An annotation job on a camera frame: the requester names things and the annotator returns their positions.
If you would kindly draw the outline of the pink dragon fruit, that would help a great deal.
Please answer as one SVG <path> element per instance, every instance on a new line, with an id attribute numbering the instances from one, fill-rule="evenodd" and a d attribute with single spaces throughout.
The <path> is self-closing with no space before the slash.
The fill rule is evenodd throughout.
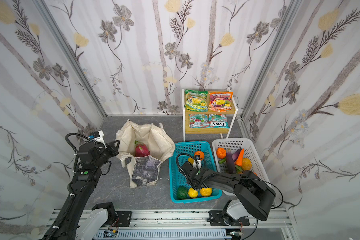
<path id="1" fill-rule="evenodd" d="M 135 157 L 146 157 L 150 154 L 148 147 L 144 143 L 135 141 Z"/>

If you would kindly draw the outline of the orange candy bag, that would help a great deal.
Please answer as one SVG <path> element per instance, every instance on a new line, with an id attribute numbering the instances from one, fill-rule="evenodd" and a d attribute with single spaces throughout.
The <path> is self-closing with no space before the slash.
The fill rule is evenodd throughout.
<path id="1" fill-rule="evenodd" d="M 209 110 L 214 112 L 227 112 L 233 108 L 233 92 L 209 93 Z"/>

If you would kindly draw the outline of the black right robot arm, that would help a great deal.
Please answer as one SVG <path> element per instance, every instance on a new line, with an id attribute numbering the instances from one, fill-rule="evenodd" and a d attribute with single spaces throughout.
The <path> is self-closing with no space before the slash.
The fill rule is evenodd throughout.
<path id="1" fill-rule="evenodd" d="M 251 216 L 260 221 L 268 219 L 276 193 L 253 172 L 225 174 L 207 168 L 197 169 L 189 162 L 178 165 L 178 168 L 192 188 L 207 187 L 233 193 Z"/>

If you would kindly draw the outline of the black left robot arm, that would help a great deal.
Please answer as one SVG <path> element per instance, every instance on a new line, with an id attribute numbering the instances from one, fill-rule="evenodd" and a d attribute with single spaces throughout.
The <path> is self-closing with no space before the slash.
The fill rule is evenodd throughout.
<path id="1" fill-rule="evenodd" d="M 87 137 L 78 133 L 65 136 L 75 152 L 74 175 L 67 189 L 69 195 L 52 226 L 42 237 L 44 240 L 91 240 L 102 225 L 112 225 L 118 219 L 112 203 L 96 205 L 90 216 L 80 224 L 82 213 L 103 176 L 103 165 L 119 154 L 120 141 L 105 143 L 102 131 Z"/>

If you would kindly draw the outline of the cream canvas tote bag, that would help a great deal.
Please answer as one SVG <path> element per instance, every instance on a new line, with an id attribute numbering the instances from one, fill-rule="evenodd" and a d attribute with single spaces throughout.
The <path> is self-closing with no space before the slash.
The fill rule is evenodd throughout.
<path id="1" fill-rule="evenodd" d="M 175 143 L 163 124 L 138 125 L 128 120 L 116 133 L 116 139 L 120 141 L 117 158 L 128 171 L 130 188 L 155 185 L 162 163 L 175 151 Z"/>

